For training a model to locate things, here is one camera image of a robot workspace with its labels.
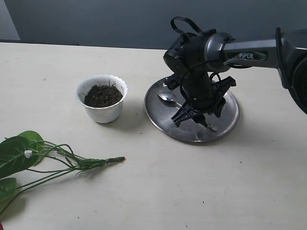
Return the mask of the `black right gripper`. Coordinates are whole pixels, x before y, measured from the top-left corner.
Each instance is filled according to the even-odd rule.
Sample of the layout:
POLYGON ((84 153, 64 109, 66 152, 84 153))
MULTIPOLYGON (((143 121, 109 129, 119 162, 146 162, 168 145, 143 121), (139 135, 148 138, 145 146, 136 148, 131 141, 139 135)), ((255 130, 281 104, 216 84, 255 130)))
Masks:
POLYGON ((172 122, 179 127, 184 121, 194 118, 194 122, 215 132, 206 122, 206 117, 199 110, 209 110, 214 106, 212 84, 206 71, 191 71, 182 77, 180 92, 188 104, 183 104, 171 117, 172 122))

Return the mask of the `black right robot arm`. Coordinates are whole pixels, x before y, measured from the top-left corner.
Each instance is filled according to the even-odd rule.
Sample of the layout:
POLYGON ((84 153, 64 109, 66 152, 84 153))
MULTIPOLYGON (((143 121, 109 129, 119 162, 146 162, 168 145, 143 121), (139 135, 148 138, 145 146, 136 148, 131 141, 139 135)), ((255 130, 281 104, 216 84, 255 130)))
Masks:
POLYGON ((271 38, 247 41, 215 30, 181 33, 163 59, 173 72, 165 84, 171 90, 179 88, 185 100, 171 118, 176 126, 191 119, 206 127, 205 114, 220 117, 224 95, 236 81, 227 77, 214 82, 213 78, 231 68, 277 69, 282 86, 303 112, 307 110, 305 29, 282 32, 277 28, 271 38))

